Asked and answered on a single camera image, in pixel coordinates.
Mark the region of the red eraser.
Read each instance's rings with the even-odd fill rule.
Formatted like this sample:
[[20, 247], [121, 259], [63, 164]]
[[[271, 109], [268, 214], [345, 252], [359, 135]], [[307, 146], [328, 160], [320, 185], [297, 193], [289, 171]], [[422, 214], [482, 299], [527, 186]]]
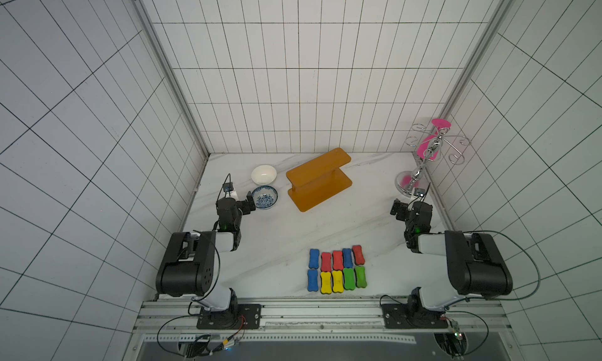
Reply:
[[361, 245], [352, 246], [355, 265], [365, 265], [365, 256]]
[[321, 253], [321, 271], [332, 272], [332, 254], [330, 252]]
[[333, 251], [332, 252], [332, 268], [335, 271], [342, 271], [344, 269], [343, 252], [342, 251]]

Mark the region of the green eraser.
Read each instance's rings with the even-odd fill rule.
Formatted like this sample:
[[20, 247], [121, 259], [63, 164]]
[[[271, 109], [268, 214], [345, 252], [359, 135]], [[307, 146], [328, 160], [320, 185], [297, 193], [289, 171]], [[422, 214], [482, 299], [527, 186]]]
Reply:
[[366, 288], [368, 287], [366, 270], [363, 265], [357, 265], [354, 268], [355, 276], [356, 276], [356, 287], [357, 288]]
[[343, 288], [344, 290], [356, 289], [356, 274], [353, 268], [343, 269]]

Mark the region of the wooden two-tier shelf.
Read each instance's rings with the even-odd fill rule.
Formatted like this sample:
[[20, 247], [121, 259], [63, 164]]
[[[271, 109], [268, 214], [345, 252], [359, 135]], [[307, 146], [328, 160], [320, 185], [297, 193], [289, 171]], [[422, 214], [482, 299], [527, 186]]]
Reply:
[[351, 162], [351, 156], [335, 148], [309, 162], [286, 172], [292, 188], [288, 190], [300, 212], [307, 212], [318, 204], [352, 186], [351, 179], [341, 170]]

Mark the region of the yellow eraser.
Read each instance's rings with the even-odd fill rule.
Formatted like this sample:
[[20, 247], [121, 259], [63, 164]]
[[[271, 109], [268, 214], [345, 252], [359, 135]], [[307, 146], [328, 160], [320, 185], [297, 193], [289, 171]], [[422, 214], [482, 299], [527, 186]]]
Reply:
[[332, 294], [332, 273], [331, 272], [320, 272], [321, 277], [321, 293], [323, 295]]
[[332, 271], [332, 291], [334, 293], [344, 292], [344, 279], [343, 272], [341, 270]]

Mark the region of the blue eraser top shelf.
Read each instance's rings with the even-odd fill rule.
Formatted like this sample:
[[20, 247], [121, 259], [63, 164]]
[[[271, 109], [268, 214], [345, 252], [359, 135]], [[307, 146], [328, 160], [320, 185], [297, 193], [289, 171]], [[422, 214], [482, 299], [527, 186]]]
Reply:
[[320, 283], [319, 283], [319, 272], [316, 269], [309, 269], [307, 271], [307, 277], [308, 277], [308, 285], [307, 285], [307, 290], [309, 290], [309, 292], [319, 292], [320, 290]]

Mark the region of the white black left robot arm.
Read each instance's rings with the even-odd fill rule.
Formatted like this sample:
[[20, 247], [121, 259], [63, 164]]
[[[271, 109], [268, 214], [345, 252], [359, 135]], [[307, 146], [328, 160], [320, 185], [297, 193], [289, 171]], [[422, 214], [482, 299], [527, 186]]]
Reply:
[[187, 296], [201, 308], [199, 329], [226, 329], [242, 323], [238, 297], [219, 282], [221, 255], [237, 251], [241, 220], [256, 210], [252, 194], [238, 201], [226, 196], [216, 201], [218, 220], [209, 231], [173, 233], [155, 279], [159, 295]]

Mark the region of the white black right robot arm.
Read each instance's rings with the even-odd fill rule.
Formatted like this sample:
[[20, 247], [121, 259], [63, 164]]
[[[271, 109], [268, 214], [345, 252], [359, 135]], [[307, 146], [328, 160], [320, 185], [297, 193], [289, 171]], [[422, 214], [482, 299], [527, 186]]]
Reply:
[[442, 329], [448, 306], [467, 298], [494, 299], [513, 290], [513, 278], [489, 233], [433, 233], [433, 206], [423, 201], [396, 199], [390, 213], [404, 222], [406, 247], [444, 259], [446, 272], [436, 282], [412, 290], [406, 303], [382, 304], [387, 328]]

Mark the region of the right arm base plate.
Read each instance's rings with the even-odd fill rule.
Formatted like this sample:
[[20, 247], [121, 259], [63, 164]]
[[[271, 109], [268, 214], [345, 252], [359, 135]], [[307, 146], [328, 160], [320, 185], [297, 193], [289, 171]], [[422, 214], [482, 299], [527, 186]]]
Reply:
[[443, 330], [448, 322], [442, 318], [443, 312], [435, 312], [418, 308], [409, 309], [406, 304], [382, 304], [385, 328], [393, 330]]

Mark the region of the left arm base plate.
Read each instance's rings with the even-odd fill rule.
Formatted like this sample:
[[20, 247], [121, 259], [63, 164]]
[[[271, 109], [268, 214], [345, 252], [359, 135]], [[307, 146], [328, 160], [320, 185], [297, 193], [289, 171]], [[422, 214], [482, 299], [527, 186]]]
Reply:
[[202, 311], [198, 315], [196, 328], [199, 330], [255, 330], [260, 327], [260, 304], [237, 304], [219, 312]]

